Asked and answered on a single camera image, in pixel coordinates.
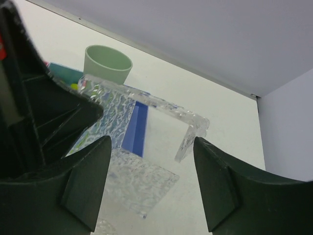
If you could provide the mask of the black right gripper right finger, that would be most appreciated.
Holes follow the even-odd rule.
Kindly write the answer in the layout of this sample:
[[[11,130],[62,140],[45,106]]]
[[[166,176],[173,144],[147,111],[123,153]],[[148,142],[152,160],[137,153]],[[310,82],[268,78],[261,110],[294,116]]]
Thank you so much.
[[[313,184],[243,162],[197,137],[194,162],[214,235],[310,235]]]

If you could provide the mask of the green plastic cup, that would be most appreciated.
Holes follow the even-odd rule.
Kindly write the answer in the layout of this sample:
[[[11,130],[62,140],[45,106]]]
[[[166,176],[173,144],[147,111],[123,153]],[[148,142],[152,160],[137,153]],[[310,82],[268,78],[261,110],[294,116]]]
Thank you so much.
[[[85,49],[84,75],[93,75],[123,85],[132,67],[131,59],[114,48],[91,45]]]

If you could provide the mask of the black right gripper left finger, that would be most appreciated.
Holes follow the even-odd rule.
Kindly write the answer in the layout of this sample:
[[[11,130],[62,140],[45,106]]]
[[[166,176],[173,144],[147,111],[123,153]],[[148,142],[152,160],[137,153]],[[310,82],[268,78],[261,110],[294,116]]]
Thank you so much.
[[[3,235],[89,235],[95,231],[112,141],[80,151],[17,179],[0,182]]]

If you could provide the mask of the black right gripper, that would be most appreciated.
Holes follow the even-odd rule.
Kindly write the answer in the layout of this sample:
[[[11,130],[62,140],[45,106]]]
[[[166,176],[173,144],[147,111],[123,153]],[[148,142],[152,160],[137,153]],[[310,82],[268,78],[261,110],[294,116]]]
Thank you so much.
[[[13,179],[63,158],[103,114],[57,79],[11,0],[0,3],[0,176]]]

